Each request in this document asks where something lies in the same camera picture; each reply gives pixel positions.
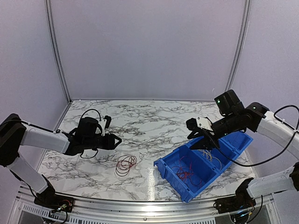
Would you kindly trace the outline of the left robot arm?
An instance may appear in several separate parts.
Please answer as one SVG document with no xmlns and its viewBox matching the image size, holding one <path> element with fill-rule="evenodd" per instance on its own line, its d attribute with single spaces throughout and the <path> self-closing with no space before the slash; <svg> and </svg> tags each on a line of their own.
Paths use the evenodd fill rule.
<svg viewBox="0 0 299 224">
<path fill-rule="evenodd" d="M 20 146 L 44 148 L 67 156 L 89 149 L 114 150 L 122 140 L 106 132 L 110 122 L 109 116 L 99 120 L 81 117 L 78 126 L 66 133 L 33 125 L 12 113 L 0 125 L 0 164 L 31 187 L 37 201 L 54 208 L 60 202 L 54 187 L 24 159 L 19 152 Z"/>
</svg>

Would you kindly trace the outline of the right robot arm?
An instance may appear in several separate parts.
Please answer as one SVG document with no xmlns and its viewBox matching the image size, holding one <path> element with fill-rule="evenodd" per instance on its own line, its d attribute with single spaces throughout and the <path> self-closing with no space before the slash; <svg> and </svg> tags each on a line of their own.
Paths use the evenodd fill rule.
<svg viewBox="0 0 299 224">
<path fill-rule="evenodd" d="M 279 118 L 278 112 L 273 112 L 258 102 L 244 106 L 234 90 L 228 90 L 214 100 L 222 116 L 220 120 L 212 122 L 208 117 L 196 117 L 186 121 L 186 127 L 191 131 L 187 138 L 202 138 L 191 149 L 216 149 L 228 159 L 229 156 L 220 148 L 219 139 L 231 133 L 250 130 L 283 148 L 276 155 L 251 164 L 251 167 L 268 163 L 286 151 L 295 158 L 299 157 L 299 127 L 292 127 Z M 250 200 L 258 196 L 298 189 L 299 164 L 295 163 L 293 166 L 272 175 L 246 179 L 235 191 L 231 204 L 234 208 L 241 209 Z"/>
</svg>

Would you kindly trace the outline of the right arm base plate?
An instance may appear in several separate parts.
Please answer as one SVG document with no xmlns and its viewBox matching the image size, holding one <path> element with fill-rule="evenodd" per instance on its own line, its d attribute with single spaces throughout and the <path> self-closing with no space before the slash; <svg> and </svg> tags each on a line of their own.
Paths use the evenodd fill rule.
<svg viewBox="0 0 299 224">
<path fill-rule="evenodd" d="M 255 199 L 249 196 L 235 195 L 215 200 L 213 207 L 219 214 L 247 209 L 256 205 Z"/>
</svg>

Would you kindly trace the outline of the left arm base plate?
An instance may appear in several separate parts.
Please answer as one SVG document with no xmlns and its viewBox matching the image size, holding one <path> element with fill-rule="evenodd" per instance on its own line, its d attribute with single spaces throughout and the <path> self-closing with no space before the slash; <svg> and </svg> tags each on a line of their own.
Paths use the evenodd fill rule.
<svg viewBox="0 0 299 224">
<path fill-rule="evenodd" d="M 74 198 L 54 195 L 47 199 L 42 199 L 41 197 L 35 197 L 34 203 L 46 208 L 51 209 L 53 212 L 66 211 L 72 212 L 74 206 Z"/>
</svg>

